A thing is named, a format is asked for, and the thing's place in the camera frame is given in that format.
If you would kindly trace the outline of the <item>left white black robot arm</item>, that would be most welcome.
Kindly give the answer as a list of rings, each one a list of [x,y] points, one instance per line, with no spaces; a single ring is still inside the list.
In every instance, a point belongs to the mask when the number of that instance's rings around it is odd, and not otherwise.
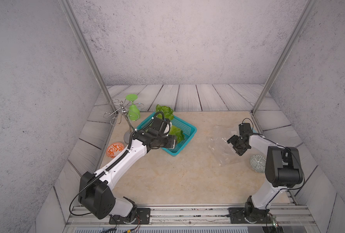
[[[98,219],[120,216],[129,223],[133,222],[137,205],[129,198],[115,197],[112,189],[127,170],[149,151],[175,148],[176,136],[170,135],[171,127],[170,120],[159,111],[144,128],[134,130],[129,136],[128,146],[111,162],[94,173],[82,175],[76,196],[79,203]]]

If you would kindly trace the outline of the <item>chinese cabbage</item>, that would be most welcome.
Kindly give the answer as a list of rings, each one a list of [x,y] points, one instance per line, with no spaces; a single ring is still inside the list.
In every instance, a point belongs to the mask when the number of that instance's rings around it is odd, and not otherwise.
[[[162,118],[162,116],[164,117],[164,119],[169,119],[170,121],[172,121],[174,119],[174,111],[173,109],[171,109],[168,106],[162,106],[162,105],[157,105],[156,106],[156,110],[155,112],[162,112],[163,114],[158,114],[157,117],[158,118]]]
[[[183,133],[183,130],[173,125],[170,128],[169,135],[173,135],[176,137],[177,144],[185,140],[185,135]]]

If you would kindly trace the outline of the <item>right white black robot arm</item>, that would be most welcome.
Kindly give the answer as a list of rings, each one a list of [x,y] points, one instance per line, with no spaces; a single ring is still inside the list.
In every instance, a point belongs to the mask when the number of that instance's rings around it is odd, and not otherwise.
[[[242,156],[248,149],[255,148],[266,156],[266,181],[247,199],[243,210],[244,220],[251,224],[262,219],[268,222],[270,204],[278,194],[294,190],[294,186],[303,185],[305,182],[299,151],[295,147],[282,146],[262,134],[255,133],[250,123],[241,123],[238,129],[239,135],[233,135],[227,140],[238,155]]]

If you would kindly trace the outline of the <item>clear zipper bag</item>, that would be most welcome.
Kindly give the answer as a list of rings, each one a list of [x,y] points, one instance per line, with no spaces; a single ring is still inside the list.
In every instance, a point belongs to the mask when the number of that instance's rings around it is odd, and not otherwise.
[[[212,131],[213,135],[207,138],[208,148],[212,152],[219,166],[237,164],[244,162],[246,156],[239,156],[233,149],[232,144],[228,144],[227,140],[239,135],[238,127],[226,127],[215,125]]]

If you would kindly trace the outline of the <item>teal plastic basket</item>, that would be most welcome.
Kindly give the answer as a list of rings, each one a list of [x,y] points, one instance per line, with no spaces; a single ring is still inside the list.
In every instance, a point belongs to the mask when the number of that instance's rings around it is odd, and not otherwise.
[[[141,144],[146,152],[162,149],[171,156],[178,155],[193,139],[197,128],[162,111],[149,115],[132,133],[131,145]]]

